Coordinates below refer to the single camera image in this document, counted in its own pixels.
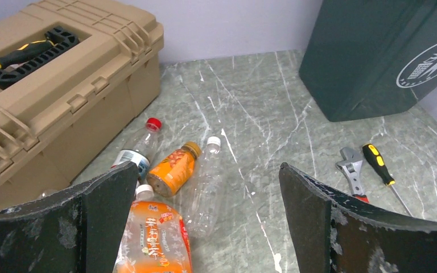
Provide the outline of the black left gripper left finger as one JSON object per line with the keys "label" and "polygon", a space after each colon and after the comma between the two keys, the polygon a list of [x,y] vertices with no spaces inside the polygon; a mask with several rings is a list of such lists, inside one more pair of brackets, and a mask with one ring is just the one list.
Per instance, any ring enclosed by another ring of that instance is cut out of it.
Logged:
{"label": "black left gripper left finger", "polygon": [[138,167],[0,211],[0,272],[112,272],[134,200]]}

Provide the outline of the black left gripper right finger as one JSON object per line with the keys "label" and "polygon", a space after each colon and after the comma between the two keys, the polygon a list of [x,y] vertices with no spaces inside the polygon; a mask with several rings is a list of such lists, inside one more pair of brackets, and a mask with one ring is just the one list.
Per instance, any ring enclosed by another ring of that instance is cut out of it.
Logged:
{"label": "black left gripper right finger", "polygon": [[287,163],[279,184],[300,272],[437,272],[437,222],[360,201]]}

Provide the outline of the large orange label bottle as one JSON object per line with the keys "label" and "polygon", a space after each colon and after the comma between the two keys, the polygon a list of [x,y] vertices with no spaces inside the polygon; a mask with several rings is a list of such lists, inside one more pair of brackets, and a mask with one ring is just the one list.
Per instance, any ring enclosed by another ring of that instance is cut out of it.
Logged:
{"label": "large orange label bottle", "polygon": [[135,191],[114,266],[116,272],[192,272],[182,216],[155,197],[152,186]]}

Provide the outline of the red cap clear bottle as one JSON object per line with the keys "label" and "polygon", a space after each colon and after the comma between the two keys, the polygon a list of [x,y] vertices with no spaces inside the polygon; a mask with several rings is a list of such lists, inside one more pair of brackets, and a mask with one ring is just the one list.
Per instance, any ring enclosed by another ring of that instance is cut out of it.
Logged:
{"label": "red cap clear bottle", "polygon": [[158,150],[159,133],[162,123],[157,118],[149,118],[145,126],[131,135],[121,148],[112,168],[131,161],[138,167],[138,181],[142,183],[148,174],[152,160]]}

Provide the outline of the orange juice bottle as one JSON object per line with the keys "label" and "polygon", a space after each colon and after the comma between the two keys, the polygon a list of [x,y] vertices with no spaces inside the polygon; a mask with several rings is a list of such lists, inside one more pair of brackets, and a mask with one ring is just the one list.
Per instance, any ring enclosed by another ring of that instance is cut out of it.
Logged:
{"label": "orange juice bottle", "polygon": [[164,158],[147,175],[147,182],[155,193],[172,197],[192,176],[201,149],[195,142],[185,142],[169,156]]}

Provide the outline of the clear white cap bottle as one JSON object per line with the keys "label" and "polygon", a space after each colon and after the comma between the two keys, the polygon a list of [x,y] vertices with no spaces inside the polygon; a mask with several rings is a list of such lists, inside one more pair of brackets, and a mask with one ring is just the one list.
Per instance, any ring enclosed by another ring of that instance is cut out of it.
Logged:
{"label": "clear white cap bottle", "polygon": [[221,139],[210,136],[186,183],[184,221],[193,238],[210,235],[219,216],[224,195],[220,151]]}

